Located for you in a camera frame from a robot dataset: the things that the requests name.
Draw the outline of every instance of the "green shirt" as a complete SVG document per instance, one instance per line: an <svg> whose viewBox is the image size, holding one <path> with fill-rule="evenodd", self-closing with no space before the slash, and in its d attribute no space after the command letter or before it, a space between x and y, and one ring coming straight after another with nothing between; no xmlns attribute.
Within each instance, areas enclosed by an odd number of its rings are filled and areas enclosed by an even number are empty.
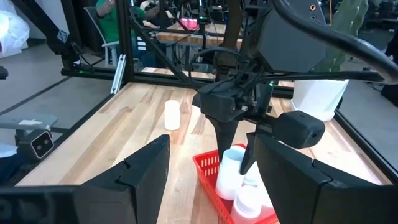
<svg viewBox="0 0 398 224"><path fill-rule="evenodd" d="M107 0L98 0L96 6L102 5ZM144 19L145 11L136 7L138 19ZM114 42L119 40L118 17L116 15L116 8L112 9L111 13L99 19L99 26L107 42Z"/></svg>

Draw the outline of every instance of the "green cactus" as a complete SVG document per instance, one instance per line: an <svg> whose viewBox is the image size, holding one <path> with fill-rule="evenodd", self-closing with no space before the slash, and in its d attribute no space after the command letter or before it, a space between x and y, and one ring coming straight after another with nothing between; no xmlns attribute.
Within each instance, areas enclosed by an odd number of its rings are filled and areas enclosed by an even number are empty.
<svg viewBox="0 0 398 224"><path fill-rule="evenodd" d="M343 0L332 18L330 29L357 37L367 10L368 0ZM327 46L326 57L312 71L339 72L345 61L344 51Z"/></svg>

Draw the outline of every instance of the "white paper cup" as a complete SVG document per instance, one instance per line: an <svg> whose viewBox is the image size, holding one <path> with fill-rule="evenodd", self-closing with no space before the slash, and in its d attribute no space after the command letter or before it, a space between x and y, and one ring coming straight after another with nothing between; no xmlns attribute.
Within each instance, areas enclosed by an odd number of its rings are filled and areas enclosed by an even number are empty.
<svg viewBox="0 0 398 224"><path fill-rule="evenodd" d="M222 165L229 167L233 171L239 172L244 156L244 150L242 149L228 149L223 154Z"/></svg>
<svg viewBox="0 0 398 224"><path fill-rule="evenodd" d="M244 176L239 173L244 150L228 149L223 154L223 161L218 171L216 192L225 200L234 200L242 187Z"/></svg>
<svg viewBox="0 0 398 224"><path fill-rule="evenodd" d="M260 184L262 185L263 183L260 175L259 166L257 165L257 162L254 162L254 164L249 168L248 172L244 176L243 185L257 187Z"/></svg>
<svg viewBox="0 0 398 224"><path fill-rule="evenodd" d="M259 189L253 186L243 186L233 203L231 217L235 223L255 223L261 213L261 198Z"/></svg>
<svg viewBox="0 0 398 224"><path fill-rule="evenodd" d="M175 131L180 128L180 102L169 100L164 103L164 128Z"/></svg>

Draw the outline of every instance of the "wooden tabletop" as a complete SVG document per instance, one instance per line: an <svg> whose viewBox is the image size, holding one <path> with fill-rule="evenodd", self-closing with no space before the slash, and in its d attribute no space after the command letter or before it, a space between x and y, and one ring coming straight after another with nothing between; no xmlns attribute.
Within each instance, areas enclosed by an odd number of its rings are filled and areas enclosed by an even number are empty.
<svg viewBox="0 0 398 224"><path fill-rule="evenodd" d="M193 72L193 76L207 75ZM198 183L192 162L194 155L216 148L215 132L200 109L192 106L194 94L184 88L127 84L18 185L84 183L161 134L169 134L169 177L158 223L217 223L218 216ZM181 127L177 131L164 129L167 100L181 103ZM271 114L290 110L289 104L289 100L273 98ZM245 134L253 130L253 124L240 122L234 142L246 143ZM336 121L326 123L326 132L316 146L300 152L370 182L389 183Z"/></svg>
<svg viewBox="0 0 398 224"><path fill-rule="evenodd" d="M206 31L210 33L216 34L224 34L225 33L225 24L207 24ZM168 29L170 30L183 30L179 23L175 23L171 25ZM202 44L203 37L199 34L190 35L190 34L175 34L171 32L159 32L157 34L157 39L159 41L171 41L171 42L185 42L191 44ZM224 37L212 37L208 36L206 38L206 44L208 45L220 45L224 40ZM242 44L242 39L238 39L236 42L236 46L240 47Z"/></svg>

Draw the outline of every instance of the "chair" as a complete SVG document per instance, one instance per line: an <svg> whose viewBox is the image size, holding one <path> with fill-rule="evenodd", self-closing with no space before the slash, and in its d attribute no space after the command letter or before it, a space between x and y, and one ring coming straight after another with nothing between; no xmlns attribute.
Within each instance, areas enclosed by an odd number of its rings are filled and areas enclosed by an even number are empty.
<svg viewBox="0 0 398 224"><path fill-rule="evenodd" d="M88 16L90 17L91 21L93 21L94 26L97 28L99 34L101 35L101 38L104 42L102 47L105 48L105 66L109 66L109 49L111 49L111 60L112 60L112 66L115 66L118 64L118 55L116 52L116 46L119 45L119 41L114 41L114 42L107 42L104 35L102 34L102 30L100 28L100 20L97 16L96 8L91 6L91 7L85 7L85 11L87 12Z"/></svg>

